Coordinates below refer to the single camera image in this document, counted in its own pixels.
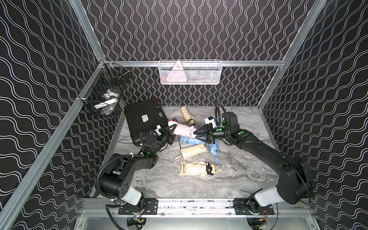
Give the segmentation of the pink sleeved umbrella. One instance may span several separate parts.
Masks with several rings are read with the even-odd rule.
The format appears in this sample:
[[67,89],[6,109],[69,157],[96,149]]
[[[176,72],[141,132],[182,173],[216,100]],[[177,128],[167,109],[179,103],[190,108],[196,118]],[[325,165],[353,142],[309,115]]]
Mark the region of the pink sleeved umbrella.
[[194,126],[188,126],[184,124],[177,123],[175,121],[169,121],[168,126],[176,125],[174,130],[174,134],[178,136],[183,136],[191,139],[196,138],[196,134],[194,134],[197,129]]

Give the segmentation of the light blue umbrella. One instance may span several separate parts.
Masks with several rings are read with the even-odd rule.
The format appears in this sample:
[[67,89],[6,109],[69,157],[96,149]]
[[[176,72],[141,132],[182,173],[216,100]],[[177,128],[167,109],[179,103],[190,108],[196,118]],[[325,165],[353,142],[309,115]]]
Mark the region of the light blue umbrella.
[[219,140],[215,140],[215,143],[210,144],[209,151],[212,155],[214,155],[216,164],[220,165],[220,160],[218,158],[219,154]]

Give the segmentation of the beige umbrella with wooden handle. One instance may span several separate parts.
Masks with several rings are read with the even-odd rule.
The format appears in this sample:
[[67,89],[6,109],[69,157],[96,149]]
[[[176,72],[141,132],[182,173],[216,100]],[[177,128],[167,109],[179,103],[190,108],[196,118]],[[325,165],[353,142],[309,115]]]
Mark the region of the beige umbrella with wooden handle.
[[209,162],[181,162],[180,176],[206,176],[222,172],[222,169],[216,169],[215,165]]

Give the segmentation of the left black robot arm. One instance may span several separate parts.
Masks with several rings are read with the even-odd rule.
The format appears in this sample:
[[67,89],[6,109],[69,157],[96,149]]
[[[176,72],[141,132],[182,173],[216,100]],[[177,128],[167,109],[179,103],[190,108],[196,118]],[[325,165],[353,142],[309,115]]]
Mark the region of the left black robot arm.
[[96,178],[95,188],[98,193],[114,201],[131,206],[142,206],[144,195],[131,186],[136,171],[151,169],[162,149],[172,145],[177,124],[159,128],[150,133],[140,133],[141,149],[137,154],[113,154]]

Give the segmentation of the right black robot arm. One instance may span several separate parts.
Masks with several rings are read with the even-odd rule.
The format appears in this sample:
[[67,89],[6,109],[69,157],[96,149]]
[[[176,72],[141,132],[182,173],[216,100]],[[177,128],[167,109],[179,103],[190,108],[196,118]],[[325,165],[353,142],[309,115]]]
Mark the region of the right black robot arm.
[[233,112],[223,113],[218,127],[206,124],[194,131],[194,135],[208,144],[222,140],[245,150],[277,173],[276,186],[258,190],[249,196],[247,206],[250,211],[257,212],[260,208],[279,202],[294,205],[302,199],[311,197],[312,183],[309,165],[277,151],[250,131],[240,128],[237,116]]

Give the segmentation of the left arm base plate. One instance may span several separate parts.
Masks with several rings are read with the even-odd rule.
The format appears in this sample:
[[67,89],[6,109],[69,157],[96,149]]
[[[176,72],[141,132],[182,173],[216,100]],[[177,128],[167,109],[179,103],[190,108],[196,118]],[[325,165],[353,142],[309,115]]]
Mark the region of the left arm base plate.
[[159,201],[155,198],[143,198],[137,205],[129,203],[120,205],[119,215],[156,215]]

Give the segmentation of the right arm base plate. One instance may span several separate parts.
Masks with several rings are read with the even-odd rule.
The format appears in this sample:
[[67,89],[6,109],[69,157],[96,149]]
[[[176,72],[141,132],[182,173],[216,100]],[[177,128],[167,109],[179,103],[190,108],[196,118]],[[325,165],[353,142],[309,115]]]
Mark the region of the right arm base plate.
[[260,206],[254,199],[235,198],[233,208],[236,215],[274,215],[275,211],[272,205],[266,207]]

